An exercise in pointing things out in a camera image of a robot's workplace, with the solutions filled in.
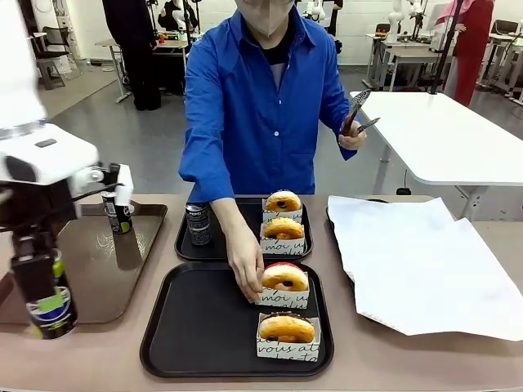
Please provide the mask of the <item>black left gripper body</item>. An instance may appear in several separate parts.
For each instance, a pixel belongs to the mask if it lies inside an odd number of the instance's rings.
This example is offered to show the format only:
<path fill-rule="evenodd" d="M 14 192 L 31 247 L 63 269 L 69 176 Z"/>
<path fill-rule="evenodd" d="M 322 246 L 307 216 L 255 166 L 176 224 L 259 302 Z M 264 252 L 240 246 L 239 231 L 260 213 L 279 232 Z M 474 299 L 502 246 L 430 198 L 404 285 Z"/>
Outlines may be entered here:
<path fill-rule="evenodd" d="M 11 233 L 16 258 L 50 254 L 58 229 L 77 217 L 67 180 L 53 185 L 1 183 L 1 231 Z"/>

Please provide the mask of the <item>person's right hand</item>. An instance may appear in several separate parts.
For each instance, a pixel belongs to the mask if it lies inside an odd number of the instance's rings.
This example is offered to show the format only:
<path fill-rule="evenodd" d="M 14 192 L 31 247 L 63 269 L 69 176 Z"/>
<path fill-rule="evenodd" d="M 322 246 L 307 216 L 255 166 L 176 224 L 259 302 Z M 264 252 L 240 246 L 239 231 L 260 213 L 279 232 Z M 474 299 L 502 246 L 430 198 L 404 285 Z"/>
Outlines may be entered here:
<path fill-rule="evenodd" d="M 239 289 L 250 303 L 258 303 L 262 294 L 264 270 L 262 250 L 252 235 L 227 237 L 228 263 Z"/>

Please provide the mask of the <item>person's left hand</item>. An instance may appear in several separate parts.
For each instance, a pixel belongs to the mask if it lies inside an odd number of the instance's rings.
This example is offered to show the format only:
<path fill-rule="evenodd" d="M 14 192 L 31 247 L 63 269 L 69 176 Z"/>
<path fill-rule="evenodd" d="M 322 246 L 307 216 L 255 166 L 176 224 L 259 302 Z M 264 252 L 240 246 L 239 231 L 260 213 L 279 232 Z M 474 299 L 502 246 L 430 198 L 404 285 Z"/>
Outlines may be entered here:
<path fill-rule="evenodd" d="M 366 131 L 359 132 L 360 123 L 356 120 L 346 119 L 342 124 L 338 144 L 346 150 L 358 150 L 367 141 Z"/>

